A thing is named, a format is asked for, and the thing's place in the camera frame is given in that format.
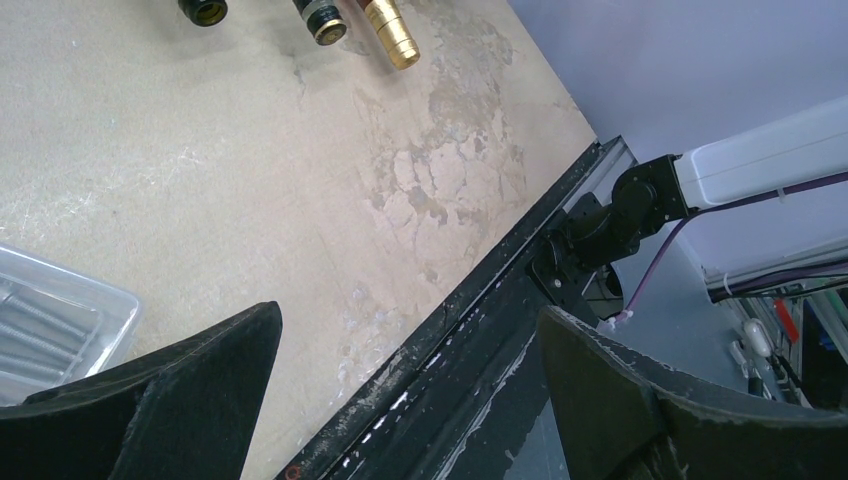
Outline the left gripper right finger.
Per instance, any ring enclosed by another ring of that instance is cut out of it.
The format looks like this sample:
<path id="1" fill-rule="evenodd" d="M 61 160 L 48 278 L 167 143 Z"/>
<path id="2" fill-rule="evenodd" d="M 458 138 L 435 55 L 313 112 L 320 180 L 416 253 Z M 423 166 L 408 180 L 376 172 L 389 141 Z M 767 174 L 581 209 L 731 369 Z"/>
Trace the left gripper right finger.
<path id="1" fill-rule="evenodd" d="M 729 389 L 557 307 L 537 322 L 574 479 L 843 479 L 847 417 Z"/>

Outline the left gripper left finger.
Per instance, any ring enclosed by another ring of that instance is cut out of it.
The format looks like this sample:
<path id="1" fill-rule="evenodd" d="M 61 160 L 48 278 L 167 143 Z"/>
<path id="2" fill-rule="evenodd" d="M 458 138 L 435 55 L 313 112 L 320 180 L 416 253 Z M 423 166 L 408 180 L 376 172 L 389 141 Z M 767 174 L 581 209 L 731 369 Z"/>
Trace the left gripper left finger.
<path id="1" fill-rule="evenodd" d="M 237 479 L 283 330 L 275 302 L 1 411 L 5 479 Z"/>

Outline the dark bottle silver collar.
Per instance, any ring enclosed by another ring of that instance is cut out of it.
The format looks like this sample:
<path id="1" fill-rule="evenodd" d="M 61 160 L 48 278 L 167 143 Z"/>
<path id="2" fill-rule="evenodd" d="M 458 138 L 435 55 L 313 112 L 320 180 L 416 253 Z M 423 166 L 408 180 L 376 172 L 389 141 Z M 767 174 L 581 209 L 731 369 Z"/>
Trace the dark bottle silver collar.
<path id="1" fill-rule="evenodd" d="M 211 27 L 220 23 L 228 13 L 225 0 L 178 0 L 180 11 L 198 27 Z"/>

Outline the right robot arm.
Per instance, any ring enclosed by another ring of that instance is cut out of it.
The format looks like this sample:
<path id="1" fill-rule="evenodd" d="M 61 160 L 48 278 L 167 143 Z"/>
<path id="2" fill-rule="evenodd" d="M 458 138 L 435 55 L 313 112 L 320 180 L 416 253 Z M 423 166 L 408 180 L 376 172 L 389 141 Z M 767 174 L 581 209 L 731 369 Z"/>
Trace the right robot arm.
<path id="1" fill-rule="evenodd" d="M 680 232 L 707 214 L 847 179 L 847 100 L 806 111 L 625 170 L 611 198 L 587 192 L 543 234 L 528 274 L 567 308 L 595 270 L 630 257 L 667 223 Z"/>

